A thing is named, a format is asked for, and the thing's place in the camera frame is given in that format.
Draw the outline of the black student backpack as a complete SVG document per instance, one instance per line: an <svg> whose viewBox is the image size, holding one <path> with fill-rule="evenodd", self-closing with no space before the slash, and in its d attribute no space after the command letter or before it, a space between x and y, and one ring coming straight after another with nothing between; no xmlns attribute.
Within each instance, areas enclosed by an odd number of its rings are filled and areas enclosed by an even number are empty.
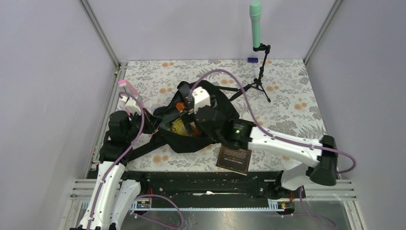
<svg viewBox="0 0 406 230"><path fill-rule="evenodd" d="M154 131L150 141L128 153L135 160L164 145L176 153L197 152L211 144L221 143L231 149L247 149L255 124L240 119L231 101L219 87L206 80L198 84L209 94L209 105L194 109L189 96L191 83L182 81L167 106L147 113L144 133Z"/></svg>

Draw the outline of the yellow snack packet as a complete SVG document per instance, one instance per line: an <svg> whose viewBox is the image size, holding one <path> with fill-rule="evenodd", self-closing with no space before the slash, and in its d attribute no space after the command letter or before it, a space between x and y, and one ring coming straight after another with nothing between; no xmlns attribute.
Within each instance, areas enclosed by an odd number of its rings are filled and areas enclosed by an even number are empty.
<svg viewBox="0 0 406 230"><path fill-rule="evenodd" d="M181 118L178 118L172 122L171 129L173 133L176 133L178 135L181 136L189 135L188 130Z"/></svg>

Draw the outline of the orange book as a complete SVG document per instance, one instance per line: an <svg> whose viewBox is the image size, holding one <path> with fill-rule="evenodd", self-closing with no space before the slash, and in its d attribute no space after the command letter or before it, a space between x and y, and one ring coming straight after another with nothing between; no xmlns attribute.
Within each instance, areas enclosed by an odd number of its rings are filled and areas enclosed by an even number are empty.
<svg viewBox="0 0 406 230"><path fill-rule="evenodd" d="M185 102L176 103L175 107L180 113L188 111L188 105Z"/></svg>

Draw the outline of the dark brown book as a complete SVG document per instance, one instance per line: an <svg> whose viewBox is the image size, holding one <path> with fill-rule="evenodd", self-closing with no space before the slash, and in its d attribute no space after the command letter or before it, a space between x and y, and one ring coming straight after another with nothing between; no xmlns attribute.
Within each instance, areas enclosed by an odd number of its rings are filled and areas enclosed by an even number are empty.
<svg viewBox="0 0 406 230"><path fill-rule="evenodd" d="M251 150L230 149L221 146L216 166L246 176L248 174L251 153Z"/></svg>

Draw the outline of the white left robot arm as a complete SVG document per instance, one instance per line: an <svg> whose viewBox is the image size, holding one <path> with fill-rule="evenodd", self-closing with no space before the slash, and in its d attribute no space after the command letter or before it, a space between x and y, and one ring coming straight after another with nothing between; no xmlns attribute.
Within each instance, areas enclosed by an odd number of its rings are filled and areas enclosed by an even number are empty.
<svg viewBox="0 0 406 230"><path fill-rule="evenodd" d="M108 130L99 149L99 165L89 205L77 230L119 230L131 203L148 192L148 183L142 179L122 179L129 162L128 154L141 134L152 133L150 112L128 114L116 111L110 114Z"/></svg>

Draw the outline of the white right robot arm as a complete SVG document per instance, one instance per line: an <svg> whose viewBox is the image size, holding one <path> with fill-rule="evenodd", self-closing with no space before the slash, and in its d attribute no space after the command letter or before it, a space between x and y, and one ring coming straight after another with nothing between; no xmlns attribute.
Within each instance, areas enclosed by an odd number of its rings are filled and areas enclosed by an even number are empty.
<svg viewBox="0 0 406 230"><path fill-rule="evenodd" d="M203 133L234 150L259 150L289 157L301 164L281 173L275 193L287 197L305 184L335 186L338 178L336 143L332 136L305 139L272 132L243 119L226 119L217 109L204 106L194 112Z"/></svg>

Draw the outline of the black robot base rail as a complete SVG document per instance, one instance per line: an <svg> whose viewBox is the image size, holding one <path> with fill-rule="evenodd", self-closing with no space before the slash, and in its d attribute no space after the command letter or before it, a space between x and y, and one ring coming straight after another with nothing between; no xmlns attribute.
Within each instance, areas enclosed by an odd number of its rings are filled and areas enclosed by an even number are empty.
<svg viewBox="0 0 406 230"><path fill-rule="evenodd" d="M299 187L277 186L280 172L137 172L125 171L122 179L137 180L141 192L129 209L203 210L273 209L292 211L292 198L304 198Z"/></svg>

